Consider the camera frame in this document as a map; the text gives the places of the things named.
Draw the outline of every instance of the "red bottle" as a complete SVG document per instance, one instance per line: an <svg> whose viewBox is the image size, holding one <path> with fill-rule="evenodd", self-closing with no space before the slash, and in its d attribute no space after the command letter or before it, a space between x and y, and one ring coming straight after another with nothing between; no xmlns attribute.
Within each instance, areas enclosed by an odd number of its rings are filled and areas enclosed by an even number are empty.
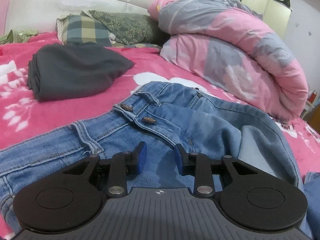
<svg viewBox="0 0 320 240"><path fill-rule="evenodd" d="M311 96L308 98L308 101L309 101L310 103L313 103L313 101L315 101L315 99L316 99L316 96L317 96L317 92L316 92L316 91L313 91L312 94L311 94Z"/></svg>

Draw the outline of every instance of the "button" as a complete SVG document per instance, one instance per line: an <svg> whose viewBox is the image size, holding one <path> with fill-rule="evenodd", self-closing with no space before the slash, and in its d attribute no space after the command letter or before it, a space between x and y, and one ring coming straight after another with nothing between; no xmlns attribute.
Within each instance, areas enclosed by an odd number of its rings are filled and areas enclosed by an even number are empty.
<svg viewBox="0 0 320 240"><path fill-rule="evenodd" d="M157 122L156 119L153 119L153 118L150 118L150 117L143 117L142 120L144 122L148 122L148 123L156 123Z"/></svg>
<svg viewBox="0 0 320 240"><path fill-rule="evenodd" d="M133 107L132 106L127 106L125 104L120 104L120 107L126 111L129 111L129 112L133 112Z"/></svg>

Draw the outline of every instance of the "plaid pillow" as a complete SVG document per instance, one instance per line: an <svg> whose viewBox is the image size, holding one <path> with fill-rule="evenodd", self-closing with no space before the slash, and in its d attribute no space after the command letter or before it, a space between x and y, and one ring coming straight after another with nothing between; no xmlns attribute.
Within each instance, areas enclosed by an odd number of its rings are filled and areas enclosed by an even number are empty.
<svg viewBox="0 0 320 240"><path fill-rule="evenodd" d="M103 46L111 47L109 38L114 39L114 34L110 33L97 20L87 16L84 12L80 15L68 15L57 19L58 38L66 43L94 42Z"/></svg>

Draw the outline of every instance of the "folded gray cloth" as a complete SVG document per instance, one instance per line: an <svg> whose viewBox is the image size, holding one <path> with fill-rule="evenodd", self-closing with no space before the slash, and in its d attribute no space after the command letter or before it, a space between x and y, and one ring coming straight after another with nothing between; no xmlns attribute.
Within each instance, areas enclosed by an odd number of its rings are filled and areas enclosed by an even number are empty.
<svg viewBox="0 0 320 240"><path fill-rule="evenodd" d="M132 66L93 42L46 45L29 61L28 87L39 101L88 97L105 91Z"/></svg>

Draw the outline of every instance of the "pillow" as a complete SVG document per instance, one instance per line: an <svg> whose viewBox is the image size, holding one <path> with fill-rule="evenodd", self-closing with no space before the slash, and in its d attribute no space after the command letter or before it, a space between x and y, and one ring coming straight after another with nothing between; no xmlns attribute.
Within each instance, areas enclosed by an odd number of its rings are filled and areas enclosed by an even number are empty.
<svg viewBox="0 0 320 240"><path fill-rule="evenodd" d="M161 46L158 46L156 44L151 44L151 43L136 43L136 44L132 44L132 45L124 45L122 43L118 43L118 42L113 42L112 43L112 47L114 48L156 48L156 49L161 49Z"/></svg>
<svg viewBox="0 0 320 240"><path fill-rule="evenodd" d="M159 29L158 22L147 15L95 10L90 10L86 14L98 20L113 33L116 37L114 41L125 45L147 42L162 46L170 37Z"/></svg>
<svg viewBox="0 0 320 240"><path fill-rule="evenodd" d="M94 42L111 47L110 38L115 36L97 20L87 16L83 11L80 15L68 15L57 19L58 38L63 44L81 44Z"/></svg>

